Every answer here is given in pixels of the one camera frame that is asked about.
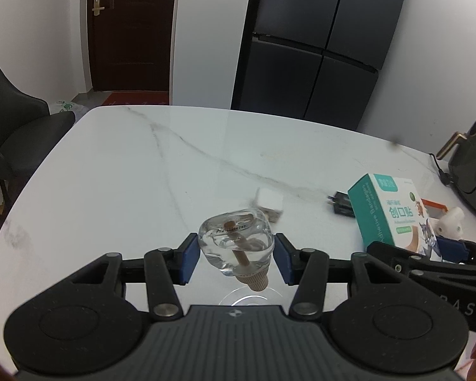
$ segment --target cardboard box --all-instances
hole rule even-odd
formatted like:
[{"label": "cardboard box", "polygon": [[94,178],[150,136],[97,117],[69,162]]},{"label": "cardboard box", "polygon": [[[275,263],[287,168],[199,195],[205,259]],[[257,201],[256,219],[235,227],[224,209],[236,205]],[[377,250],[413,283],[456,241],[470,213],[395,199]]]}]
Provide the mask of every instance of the cardboard box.
[{"label": "cardboard box", "polygon": [[427,211],[411,179],[369,173],[348,194],[365,248],[380,241],[441,260]]}]

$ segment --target chair seat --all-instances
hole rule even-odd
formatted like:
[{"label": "chair seat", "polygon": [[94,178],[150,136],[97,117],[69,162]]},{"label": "chair seat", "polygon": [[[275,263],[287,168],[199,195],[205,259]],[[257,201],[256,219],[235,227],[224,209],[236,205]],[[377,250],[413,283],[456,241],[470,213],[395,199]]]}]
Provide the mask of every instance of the chair seat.
[{"label": "chair seat", "polygon": [[33,175],[75,120],[72,111],[64,111],[32,120],[14,131],[0,148],[14,176]]}]

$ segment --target white table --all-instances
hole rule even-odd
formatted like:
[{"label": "white table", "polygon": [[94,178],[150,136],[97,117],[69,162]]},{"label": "white table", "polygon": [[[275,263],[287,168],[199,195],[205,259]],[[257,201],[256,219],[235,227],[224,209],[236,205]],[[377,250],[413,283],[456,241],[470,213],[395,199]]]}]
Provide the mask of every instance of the white table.
[{"label": "white table", "polygon": [[[134,258],[177,247],[208,217],[248,207],[259,186],[284,195],[274,232],[349,258],[363,249],[358,226],[335,215],[326,197],[367,172],[411,178],[423,197],[460,204],[429,156],[360,133],[233,110],[90,111],[42,163],[0,231],[0,362],[14,370],[2,331],[17,306],[106,252]],[[476,217],[464,211],[465,238],[476,240]],[[296,288],[274,264],[268,276],[288,306]],[[219,304],[241,286],[201,255],[191,282],[176,290],[187,310]],[[344,293],[329,290],[326,308]],[[146,310],[140,284],[128,287],[127,299]]]}]

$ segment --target black refrigerator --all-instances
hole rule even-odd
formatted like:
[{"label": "black refrigerator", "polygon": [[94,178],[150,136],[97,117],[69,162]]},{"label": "black refrigerator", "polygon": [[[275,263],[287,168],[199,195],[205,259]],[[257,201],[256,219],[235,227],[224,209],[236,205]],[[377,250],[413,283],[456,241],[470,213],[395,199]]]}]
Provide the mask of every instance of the black refrigerator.
[{"label": "black refrigerator", "polygon": [[249,0],[231,108],[356,130],[404,0]]}]

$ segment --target black cable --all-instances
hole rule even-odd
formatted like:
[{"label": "black cable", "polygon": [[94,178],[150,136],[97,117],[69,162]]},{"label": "black cable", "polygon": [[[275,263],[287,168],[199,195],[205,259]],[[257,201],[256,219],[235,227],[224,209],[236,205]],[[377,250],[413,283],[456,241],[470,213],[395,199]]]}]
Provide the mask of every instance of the black cable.
[{"label": "black cable", "polygon": [[433,153],[429,153],[429,155],[432,156],[433,161],[435,165],[437,166],[440,182],[443,185],[448,186],[450,183],[453,182],[453,180],[451,179],[451,175],[449,173],[446,173],[444,170],[440,168],[439,164],[437,163],[437,159],[435,158],[435,155]]}]

